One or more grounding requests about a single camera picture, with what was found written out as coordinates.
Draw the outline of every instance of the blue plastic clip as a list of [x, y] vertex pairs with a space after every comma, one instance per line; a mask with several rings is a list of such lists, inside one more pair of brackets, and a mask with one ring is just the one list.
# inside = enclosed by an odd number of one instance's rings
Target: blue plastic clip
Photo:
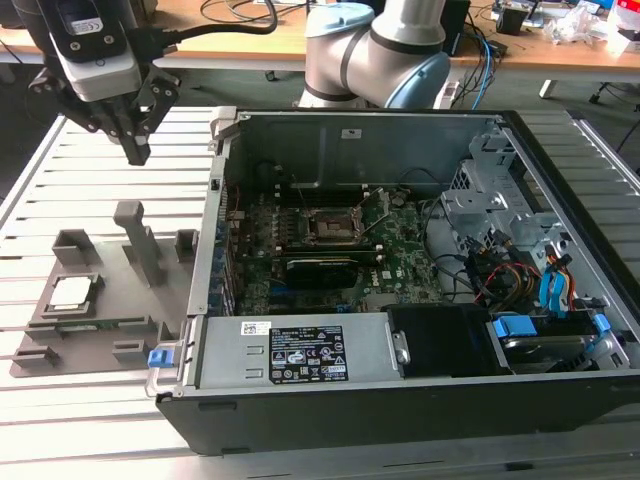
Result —
[[505, 315], [493, 321], [493, 328], [498, 338], [533, 337], [538, 334], [528, 315]]
[[149, 368], [171, 368], [173, 367], [173, 350], [170, 348], [157, 348], [151, 350], [147, 365]]
[[542, 307], [549, 305], [549, 285], [551, 285], [552, 278], [551, 271], [546, 271], [542, 275], [542, 280], [540, 280], [538, 299], [540, 300], [540, 305], [542, 305]]
[[598, 333], [600, 334], [600, 336], [611, 330], [611, 324], [609, 323], [609, 320], [602, 313], [597, 313], [593, 316], [593, 323], [598, 329]]
[[549, 270], [544, 272], [542, 280], [540, 280], [540, 290], [538, 295], [540, 305], [543, 307], [549, 307], [549, 310], [558, 315], [558, 318], [567, 317], [567, 312], [562, 309], [560, 300], [566, 283], [567, 282], [563, 275], [553, 274]]
[[560, 298], [562, 297], [562, 292], [564, 292], [564, 287], [566, 285], [566, 280], [562, 275], [555, 275], [555, 280], [553, 282], [553, 287], [551, 288], [551, 300], [549, 300], [549, 310], [558, 315], [558, 318], [566, 318], [567, 312], [566, 310], [562, 310], [562, 306], [560, 303]]

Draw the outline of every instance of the robotic arm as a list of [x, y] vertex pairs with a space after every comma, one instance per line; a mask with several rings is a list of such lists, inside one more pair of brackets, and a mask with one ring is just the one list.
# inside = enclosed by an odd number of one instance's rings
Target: robotic arm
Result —
[[[56, 98], [61, 113], [89, 132], [103, 130], [124, 148], [131, 165], [149, 158], [149, 134], [155, 132], [178, 99], [180, 81], [153, 61], [182, 40], [216, 32], [265, 35], [278, 24], [272, 0], [272, 22], [266, 27], [202, 25], [184, 31], [138, 27], [129, 0], [12, 0], [45, 68], [29, 85], [37, 94]], [[140, 108], [149, 89], [153, 104]]]
[[449, 75], [441, 52], [444, 0], [388, 0], [370, 7], [339, 3], [315, 9], [307, 22], [301, 107], [428, 108]]

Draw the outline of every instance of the wire bundle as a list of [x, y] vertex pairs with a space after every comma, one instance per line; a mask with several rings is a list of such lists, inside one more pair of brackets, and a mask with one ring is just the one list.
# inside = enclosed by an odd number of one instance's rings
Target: wire bundle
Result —
[[[513, 278], [513, 287], [504, 298], [496, 295], [489, 290], [489, 286], [497, 278], [497, 276], [505, 271]], [[484, 282], [483, 288], [474, 299], [474, 303], [478, 303], [482, 297], [494, 300], [494, 304], [489, 308], [491, 312], [500, 312], [508, 310], [516, 305], [520, 300], [529, 298], [534, 291], [536, 279], [540, 278], [540, 274], [530, 265], [522, 263], [502, 263], [498, 265], [491, 275]]]
[[496, 52], [492, 53], [493, 49], [489, 45], [484, 32], [476, 26], [471, 14], [467, 15], [469, 23], [466, 23], [466, 25], [471, 28], [473, 33], [467, 34], [466, 36], [474, 40], [478, 47], [478, 63], [471, 74], [466, 76], [460, 92], [451, 103], [451, 106], [453, 107], [456, 103], [462, 102], [467, 95], [477, 93], [476, 99], [471, 107], [472, 110], [475, 110], [482, 101], [484, 94], [495, 81], [495, 73], [502, 59]]
[[[558, 257], [556, 257], [553, 254], [548, 255], [547, 256], [547, 263], [550, 266], [557, 265]], [[562, 275], [564, 277], [567, 285], [569, 286], [569, 288], [567, 289], [567, 298], [566, 298], [566, 302], [567, 302], [567, 306], [569, 307], [569, 311], [575, 310], [575, 306], [573, 304], [573, 297], [574, 297], [575, 292], [576, 292], [576, 281], [573, 278], [573, 275], [571, 275], [571, 272], [569, 272], [567, 267], [564, 266], [564, 265], [562, 267], [558, 268], [558, 275]]]

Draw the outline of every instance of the black cable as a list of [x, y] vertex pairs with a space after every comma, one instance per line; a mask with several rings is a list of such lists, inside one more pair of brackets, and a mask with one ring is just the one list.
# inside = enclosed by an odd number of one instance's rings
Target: black cable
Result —
[[409, 170], [405, 170], [405, 172], [402, 175], [400, 175], [400, 178], [396, 183], [400, 185], [402, 183], [402, 180], [404, 180], [407, 177], [407, 175], [413, 172], [422, 172], [428, 175], [429, 177], [431, 177], [431, 179], [434, 182], [436, 182], [438, 185], [447, 185], [446, 183], [438, 180], [438, 178], [436, 178], [436, 176], [433, 173], [431, 173], [428, 168], [425, 168], [425, 167], [411, 167]]
[[620, 153], [620, 150], [622, 150], [622, 147], [624, 147], [624, 144], [627, 143], [627, 140], [629, 140], [629, 137], [631, 137], [633, 132], [635, 132], [636, 128], [638, 128], [638, 126], [640, 126], [640, 120], [638, 120], [636, 123], [634, 123], [633, 126], [631, 127], [631, 129], [624, 136], [624, 138], [620, 142], [620, 145], [618, 145], [618, 148], [616, 148], [616, 152]]
[[[468, 27], [471, 27], [472, 31], [473, 31], [473, 35], [465, 35], [468, 38], [471, 38], [471, 40], [473, 40], [476, 44], [476, 46], [478, 47], [478, 51], [479, 51], [479, 55], [478, 55], [478, 63], [476, 64], [476, 67], [473, 69], [473, 72], [471, 72], [471, 75], [466, 77], [466, 80], [464, 82], [464, 84], [462, 85], [461, 89], [460, 89], [460, 93], [458, 94], [458, 96], [453, 100], [453, 102], [451, 103], [451, 106], [455, 106], [456, 103], [463, 101], [464, 98], [467, 96], [467, 94], [472, 93], [477, 91], [480, 83], [481, 83], [481, 77], [482, 77], [482, 71], [484, 70], [483, 68], [481, 69], [481, 67], [485, 64], [486, 62], [486, 50], [484, 48], [484, 44], [482, 43], [481, 39], [484, 39], [484, 41], [486, 41], [486, 37], [484, 35], [484, 33], [482, 32], [482, 30], [480, 30], [475, 22], [473, 21], [473, 18], [471, 17], [471, 13], [467, 12], [467, 17], [469, 18], [470, 22], [469, 23], [465, 23], [465, 25], [467, 25]], [[480, 69], [480, 75], [478, 77], [476, 77], [476, 74], [478, 72], [478, 70]], [[487, 87], [493, 82], [493, 79], [491, 79], [491, 82], [487, 82]]]
[[[460, 275], [460, 274], [461, 274], [462, 272], [464, 272], [464, 271], [465, 271], [465, 269], [464, 269], [464, 268], [461, 268], [460, 270], [458, 270], [458, 271], [456, 272], [456, 275]], [[458, 279], [457, 279], [457, 278], [454, 278], [454, 279], [453, 279], [453, 292], [442, 292], [442, 296], [443, 296], [443, 297], [448, 297], [449, 295], [453, 295], [453, 296], [449, 299], [449, 301], [450, 301], [451, 303], [453, 303], [453, 302], [455, 301], [456, 297], [458, 296], [458, 293], [460, 293], [460, 294], [462, 294], [462, 295], [465, 295], [465, 294], [466, 294], [466, 295], [474, 295], [474, 293], [473, 293], [473, 292], [458, 292]]]
[[[268, 18], [271, 18], [271, 14], [267, 13], [265, 15], [260, 15], [258, 17], [248, 17], [246, 15], [241, 14], [240, 12], [237, 12], [236, 9], [238, 7], [241, 7], [242, 5], [247, 5], [249, 3], [253, 3], [253, 0], [244, 0], [240, 3], [236, 3], [235, 5], [231, 5], [229, 3], [230, 0], [205, 0], [202, 5], [200, 5], [200, 15], [202, 15], [204, 18], [206, 18], [207, 20], [211, 21], [211, 22], [216, 22], [216, 23], [222, 23], [225, 25], [242, 25], [243, 23], [253, 23], [253, 22], [259, 22], [260, 20], [265, 20]], [[234, 16], [240, 18], [240, 20], [223, 20], [220, 18], [214, 18], [211, 17], [209, 15], [207, 15], [205, 13], [205, 10], [209, 7], [212, 7], [214, 5], [219, 5], [221, 3], [225, 3], [227, 5], [227, 7], [229, 8], [229, 10], [231, 11], [231, 13], [233, 13]], [[304, 7], [304, 5], [292, 5], [290, 7], [285, 7], [281, 10], [278, 10], [278, 17], [282, 18], [285, 15], [288, 15], [289, 13], [295, 11], [295, 10], [299, 10], [302, 7]]]
[[624, 98], [622, 98], [620, 95], [613, 93], [611, 90], [609, 90], [609, 87], [610, 87], [610, 86], [612, 86], [612, 85], [610, 85], [610, 84], [609, 84], [609, 85], [607, 85], [606, 87], [604, 87], [604, 89], [605, 89], [605, 90], [607, 91], [607, 93], [608, 93], [609, 95], [611, 95], [612, 97], [617, 98], [617, 99], [618, 99], [618, 100], [620, 100], [622, 103], [628, 103], [629, 105], [637, 105], [637, 104], [638, 104], [638, 102], [632, 102], [632, 101], [629, 101], [629, 100], [625, 100], [625, 99], [624, 99]]
[[[251, 35], [268, 35], [275, 31], [278, 27], [278, 12], [273, 5], [273, 0], [265, 0], [267, 8], [269, 9], [269, 15], [271, 16], [271, 23], [265, 27], [256, 27], [252, 25], [240, 25], [240, 23], [248, 23], [248, 21], [238, 20], [231, 24], [211, 24], [200, 25], [198, 27], [188, 28], [186, 30], [173, 30], [165, 32], [166, 46], [175, 45], [183, 40], [187, 40], [193, 37], [199, 37], [200, 35], [207, 35], [209, 33], [248, 33]], [[205, 1], [200, 6], [200, 12], [202, 13], [205, 6], [210, 4], [210, 0]]]
[[[476, 64], [476, 67], [473, 69], [473, 72], [471, 72], [471, 75], [465, 76], [465, 81], [460, 88], [460, 92], [458, 93], [456, 98], [454, 98], [454, 100], [452, 101], [451, 107], [454, 107], [458, 102], [464, 101], [464, 99], [468, 94], [475, 93], [480, 90], [480, 86], [483, 78], [482, 72], [484, 71], [483, 66], [486, 65], [486, 50], [483, 42], [488, 43], [487, 37], [484, 34], [484, 32], [476, 26], [473, 20], [473, 17], [469, 12], [467, 13], [467, 17], [469, 19], [469, 22], [465, 22], [465, 25], [471, 28], [473, 34], [466, 34], [465, 36], [473, 40], [473, 42], [476, 44], [478, 48], [478, 51], [479, 51], [478, 63]], [[490, 68], [489, 77], [485, 87], [485, 93], [489, 89], [489, 87], [493, 85], [493, 82], [495, 81], [496, 70], [498, 69], [498, 65], [500, 65], [500, 63], [502, 62], [502, 57], [500, 55], [500, 52], [498, 52], [495, 49], [492, 49], [491, 53], [492, 53], [491, 64], [489, 66]]]
[[464, 262], [466, 260], [466, 257], [464, 255], [460, 255], [460, 254], [455, 254], [455, 253], [443, 253], [442, 255], [438, 255], [436, 258], [434, 258], [434, 261], [438, 261], [441, 258], [455, 258], [456, 260], [458, 260], [459, 262]]
[[11, 55], [13, 58], [15, 58], [15, 59], [16, 59], [16, 61], [17, 61], [19, 64], [24, 65], [24, 62], [22, 61], [22, 59], [21, 59], [20, 57], [18, 57], [15, 53], [13, 53], [13, 50], [11, 50], [11, 49], [9, 48], [9, 46], [8, 46], [6, 43], [4, 43], [4, 42], [2, 41], [2, 39], [0, 39], [0, 44], [2, 44], [2, 47], [3, 47], [7, 52], [9, 52], [9, 55]]
[[445, 275], [447, 275], [448, 277], [453, 278], [454, 280], [457, 280], [458, 282], [460, 282], [461, 285], [464, 285], [465, 287], [467, 287], [469, 290], [473, 290], [473, 285], [471, 285], [470, 282], [468, 282], [467, 280], [465, 280], [464, 278], [462, 278], [460, 275], [457, 275], [449, 270], [447, 270], [444, 267], [440, 267], [436, 264], [435, 260], [431, 257], [431, 254], [429, 253], [429, 247], [427, 245], [427, 228], [429, 227], [429, 221], [431, 220], [431, 216], [433, 215], [434, 210], [436, 209], [436, 207], [438, 205], [441, 205], [441, 201], [440, 199], [438, 199], [437, 201], [433, 202], [433, 204], [431, 205], [431, 207], [429, 207], [429, 211], [427, 212], [427, 216], [426, 216], [426, 221], [424, 224], [424, 233], [422, 236], [422, 245], [424, 247], [424, 252], [427, 256], [427, 260], [429, 260], [439, 272], [444, 273]]

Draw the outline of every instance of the white sticker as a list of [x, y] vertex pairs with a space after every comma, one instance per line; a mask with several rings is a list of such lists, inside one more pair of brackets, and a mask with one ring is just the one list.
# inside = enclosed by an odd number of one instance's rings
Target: white sticker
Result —
[[269, 335], [271, 322], [242, 322], [241, 335]]
[[87, 18], [86, 20], [76, 20], [71, 22], [71, 30], [76, 35], [86, 35], [88, 33], [96, 33], [102, 30], [102, 20], [100, 17]]
[[360, 140], [362, 138], [362, 129], [360, 128], [343, 128], [343, 140]]

